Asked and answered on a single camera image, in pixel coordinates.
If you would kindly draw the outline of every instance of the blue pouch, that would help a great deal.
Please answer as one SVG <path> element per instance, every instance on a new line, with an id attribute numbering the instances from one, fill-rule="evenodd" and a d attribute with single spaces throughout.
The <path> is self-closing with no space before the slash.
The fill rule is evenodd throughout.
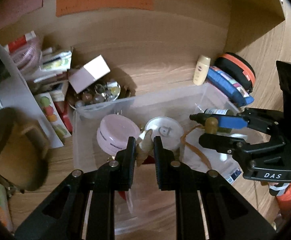
<path id="1" fill-rule="evenodd" d="M 211 66 L 207 78 L 238 107 L 247 106 L 254 101 L 254 98 L 236 80 L 218 67 Z"/>

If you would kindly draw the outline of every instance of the yellow lotion bottle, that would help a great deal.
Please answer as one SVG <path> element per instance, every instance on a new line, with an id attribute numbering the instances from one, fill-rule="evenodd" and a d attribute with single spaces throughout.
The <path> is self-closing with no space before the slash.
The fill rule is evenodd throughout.
<path id="1" fill-rule="evenodd" d="M 202 85 L 207 77 L 207 72 L 210 67 L 211 59 L 209 57 L 201 55 L 197 62 L 194 71 L 193 83 L 197 86 Z"/>

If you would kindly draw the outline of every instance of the bottle cap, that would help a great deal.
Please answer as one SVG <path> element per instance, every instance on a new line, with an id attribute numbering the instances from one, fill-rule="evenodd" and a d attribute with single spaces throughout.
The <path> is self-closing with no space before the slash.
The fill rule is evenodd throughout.
<path id="1" fill-rule="evenodd" d="M 210 66 L 211 59 L 207 56 L 200 55 L 198 62 L 201 62 L 204 65 Z"/>

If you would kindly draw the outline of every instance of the cup handle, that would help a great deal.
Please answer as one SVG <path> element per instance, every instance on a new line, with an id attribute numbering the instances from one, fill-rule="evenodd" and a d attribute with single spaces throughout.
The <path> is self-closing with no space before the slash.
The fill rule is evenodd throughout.
<path id="1" fill-rule="evenodd" d="M 21 130 L 21 135 L 25 135 L 27 132 L 29 132 L 31 130 L 36 130 L 36 132 L 40 135 L 40 137 L 42 138 L 42 140 L 44 142 L 44 147 L 43 147 L 43 150 L 41 153 L 42 159 L 44 159 L 47 155 L 47 151 L 49 150 L 50 142 L 46 138 L 46 136 L 42 133 L 41 129 L 34 123 L 27 123 L 27 124 L 23 125 L 22 130 Z"/>

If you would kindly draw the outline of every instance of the pink paper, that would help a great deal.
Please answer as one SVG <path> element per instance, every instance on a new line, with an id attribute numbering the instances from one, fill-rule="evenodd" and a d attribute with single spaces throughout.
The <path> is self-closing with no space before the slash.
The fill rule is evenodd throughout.
<path id="1" fill-rule="evenodd" d="M 43 0 L 0 0 L 0 29 L 43 6 Z"/>

